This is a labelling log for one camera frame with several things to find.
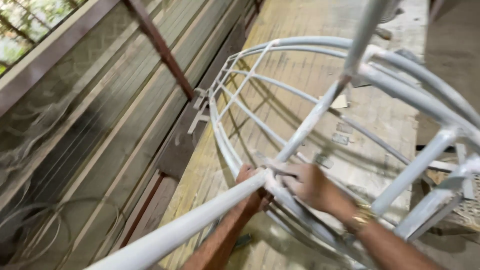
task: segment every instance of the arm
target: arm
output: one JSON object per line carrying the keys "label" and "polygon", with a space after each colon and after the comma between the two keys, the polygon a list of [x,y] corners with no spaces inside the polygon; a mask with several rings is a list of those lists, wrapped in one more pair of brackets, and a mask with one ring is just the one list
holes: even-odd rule
{"label": "arm", "polygon": [[[256,170],[251,165],[243,165],[236,182],[241,183],[255,173]],[[215,231],[195,250],[181,269],[222,269],[227,264],[228,257],[243,227],[254,214],[268,204],[268,201],[266,192],[259,190],[237,204],[227,212]]]}
{"label": "arm", "polygon": [[[311,207],[331,214],[350,230],[357,206],[314,165],[290,165],[297,180],[285,178],[293,193]],[[440,270],[433,261],[385,229],[375,220],[362,225],[355,236],[383,270]]]}

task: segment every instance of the forearm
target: forearm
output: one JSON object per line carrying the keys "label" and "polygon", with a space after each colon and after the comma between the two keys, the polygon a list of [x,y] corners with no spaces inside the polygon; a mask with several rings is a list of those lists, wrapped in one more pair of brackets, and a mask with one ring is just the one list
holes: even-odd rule
{"label": "forearm", "polygon": [[[343,224],[348,224],[356,212],[353,203],[343,203],[336,216]],[[393,232],[372,220],[363,226],[356,238],[382,270],[440,270],[433,261],[414,246],[404,242]]]}
{"label": "forearm", "polygon": [[222,269],[235,245],[237,237],[255,214],[244,201],[232,208],[215,231],[200,245],[182,266],[184,270]]}

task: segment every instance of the hand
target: hand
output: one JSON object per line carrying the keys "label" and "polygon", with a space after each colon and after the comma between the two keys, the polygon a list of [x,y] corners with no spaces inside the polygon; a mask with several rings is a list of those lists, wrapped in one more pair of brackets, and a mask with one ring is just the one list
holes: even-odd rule
{"label": "hand", "polygon": [[352,201],[316,165],[287,165],[284,171],[296,175],[282,179],[291,192],[310,207],[338,216],[339,212],[353,206]]}
{"label": "hand", "polygon": [[[235,182],[240,184],[241,182],[256,175],[260,170],[260,168],[254,169],[251,164],[243,164],[242,167],[240,167],[239,175],[237,176]],[[262,211],[272,201],[272,199],[273,197],[268,194],[265,189],[260,188],[240,203],[244,203],[246,208],[254,213],[257,213]]]}

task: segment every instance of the metal cage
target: metal cage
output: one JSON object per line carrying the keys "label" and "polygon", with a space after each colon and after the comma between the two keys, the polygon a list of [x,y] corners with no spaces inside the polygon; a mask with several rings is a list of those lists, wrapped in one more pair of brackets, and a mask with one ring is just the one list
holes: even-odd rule
{"label": "metal cage", "polygon": [[[404,190],[408,189],[418,177],[421,177],[432,186],[432,191],[400,223],[397,224],[394,221],[385,220],[385,222],[391,224],[390,227],[393,228],[396,235],[404,240],[413,240],[451,212],[464,197],[472,196],[474,189],[472,176],[480,171],[480,158],[476,154],[480,153],[480,115],[451,86],[421,65],[375,45],[369,45],[369,41],[387,3],[388,1],[385,0],[370,1],[353,40],[340,37],[288,37],[257,45],[230,56],[213,85],[208,89],[208,102],[216,141],[234,177],[237,176],[242,161],[230,143],[220,121],[233,103],[239,106],[269,136],[284,146],[276,156],[276,160],[280,162],[287,161],[291,155],[296,155],[297,158],[304,162],[310,162],[296,149],[309,132],[312,131],[324,113],[329,112],[351,125],[407,165],[392,184],[371,204],[375,214],[382,217],[392,202]],[[348,54],[318,46],[347,49]],[[318,100],[280,81],[255,73],[255,68],[264,56],[270,51],[277,50],[309,51],[345,58],[344,70],[339,79],[328,89],[324,97]],[[260,54],[260,56],[249,72],[233,69],[237,61],[253,54]],[[406,72],[425,85],[428,85],[431,93],[401,77],[398,73],[388,68],[389,66]],[[243,82],[235,93],[231,93],[224,85],[231,74],[245,75]],[[285,141],[273,132],[237,99],[240,91],[251,78],[272,83],[315,104],[313,110],[290,140]],[[433,117],[442,126],[441,130],[415,160],[410,162],[381,138],[360,126],[356,121],[330,107],[352,78],[368,81],[393,98],[400,99]],[[215,94],[218,91],[224,91],[230,96],[228,104],[221,112],[218,112],[216,108]],[[460,137],[467,141],[471,149],[476,153],[465,158],[459,158],[460,164],[458,167],[441,184],[435,185],[423,172],[446,147]],[[329,177],[352,197],[365,202],[354,192],[342,186],[334,177]],[[270,169],[265,169],[189,213],[100,260],[90,266],[89,269],[145,269],[159,261],[262,186],[275,196],[274,203],[279,206],[276,209],[284,211],[291,218],[290,221],[308,228],[320,241],[349,256],[361,265],[367,268],[374,267],[361,247],[352,245],[351,241],[342,239],[338,233],[328,227],[306,207],[298,203],[285,188],[277,184],[273,180],[273,172]],[[279,217],[277,210],[269,208],[266,213],[287,232],[294,236],[298,233],[289,229],[290,227],[286,224],[285,219]],[[303,242],[306,245],[312,245],[312,243]]]}

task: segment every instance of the dusty floor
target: dusty floor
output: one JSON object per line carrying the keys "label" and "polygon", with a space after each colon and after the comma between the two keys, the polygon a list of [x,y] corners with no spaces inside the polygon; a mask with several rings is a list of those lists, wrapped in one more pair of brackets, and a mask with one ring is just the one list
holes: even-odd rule
{"label": "dusty floor", "polygon": [[[440,17],[429,25],[425,62],[428,69],[460,92],[480,111],[480,1],[448,0]],[[432,120],[418,116],[417,144],[427,143],[438,130]],[[425,234],[418,248],[439,264],[455,270],[480,269],[480,237]]]}

